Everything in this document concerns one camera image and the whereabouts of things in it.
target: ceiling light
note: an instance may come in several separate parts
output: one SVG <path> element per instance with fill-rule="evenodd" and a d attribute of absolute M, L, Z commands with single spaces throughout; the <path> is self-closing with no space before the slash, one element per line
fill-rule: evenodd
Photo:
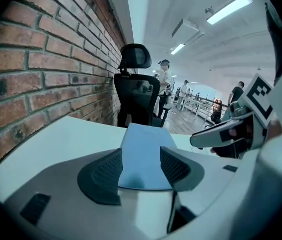
<path fill-rule="evenodd" d="M 233 0 L 225 5 L 222 9 L 218 10 L 214 15 L 210 16 L 207 19 L 207 22 L 213 25 L 227 15 L 230 15 L 231 13 L 251 4 L 252 2 L 253 0 Z"/>
<path fill-rule="evenodd" d="M 183 44 L 183 43 L 179 44 L 179 46 L 177 46 L 174 50 L 172 50 L 171 55 L 174 55 L 175 53 L 177 53 L 184 46 L 185 46 L 185 44 Z"/>

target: white desk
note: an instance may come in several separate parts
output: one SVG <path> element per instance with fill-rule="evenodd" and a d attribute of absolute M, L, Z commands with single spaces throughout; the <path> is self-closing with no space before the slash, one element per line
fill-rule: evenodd
<path fill-rule="evenodd" d="M 77 118 L 64 117 L 35 134 L 0 164 L 0 202 L 43 169 L 92 153 L 120 147 L 126 129 Z M 171 134 L 177 148 L 205 155 L 209 149 L 192 147 L 189 135 Z M 166 234 L 171 191 L 119 189 L 122 206 L 135 224 L 156 239 Z"/>
<path fill-rule="evenodd" d="M 199 102 L 198 100 L 193 99 L 193 98 L 190 98 L 190 97 L 185 97 L 185 98 L 184 98 L 184 104 L 183 104 L 183 107 L 182 107 L 182 111 L 184 110 L 184 107 L 185 107 L 185 105 L 186 105 L 186 101 L 189 101 L 189 102 L 192 102 L 192 103 L 195 103 L 195 104 L 198 105 L 198 107 L 197 107 L 197 109 L 196 109 L 196 114 L 195 114 L 194 120 L 195 120 L 196 117 L 198 116 L 199 111 L 200 111 L 200 108 L 201 108 L 201 107 L 207 107 L 207 108 L 208 108 L 208 111 L 207 111 L 207 114 L 206 114 L 206 116 L 205 116 L 205 121 L 207 120 L 207 117 L 209 116 L 209 110 L 211 109 L 212 105 L 201 103 L 201 102 Z"/>

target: white ceiling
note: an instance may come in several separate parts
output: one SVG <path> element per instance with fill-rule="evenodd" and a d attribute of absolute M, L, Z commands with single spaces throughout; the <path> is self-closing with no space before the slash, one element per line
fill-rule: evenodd
<path fill-rule="evenodd" d="M 152 66 L 139 73 L 151 75 L 159 68 L 160 60 L 168 59 L 178 80 L 197 81 L 224 94 L 238 81 L 248 84 L 255 73 L 273 84 L 275 57 L 266 25 L 266 0 L 253 0 L 210 25 L 206 21 L 210 14 L 205 9 L 213 6 L 217 11 L 230 1 L 150 0 L 144 45 L 152 56 Z M 172 32 L 183 18 L 197 24 L 205 35 L 171 55 L 171 49 L 179 44 L 172 40 Z"/>

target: floor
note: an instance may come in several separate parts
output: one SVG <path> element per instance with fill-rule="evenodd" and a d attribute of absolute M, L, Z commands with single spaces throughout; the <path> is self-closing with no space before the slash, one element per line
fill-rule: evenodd
<path fill-rule="evenodd" d="M 194 117 L 195 114 L 191 113 L 186 108 L 183 111 L 177 110 L 176 103 L 174 103 L 167 115 L 163 127 L 171 134 L 192 135 L 193 133 L 204 130 L 205 125 L 211 125 L 204 121 L 200 116 L 197 116 L 195 120 Z"/>

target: black office chair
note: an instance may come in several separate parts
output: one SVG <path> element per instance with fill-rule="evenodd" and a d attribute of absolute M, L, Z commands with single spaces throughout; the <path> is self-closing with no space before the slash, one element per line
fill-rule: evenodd
<path fill-rule="evenodd" d="M 160 82 L 153 76 L 130 74 L 127 69 L 147 69 L 152 60 L 147 49 L 137 43 L 127 44 L 121 49 L 122 60 L 118 67 L 120 74 L 114 75 L 114 84 L 121 102 L 118 126 L 126 128 L 129 123 L 163 127 L 168 110 L 166 105 L 163 119 L 153 116 L 153 110 L 160 90 Z"/>

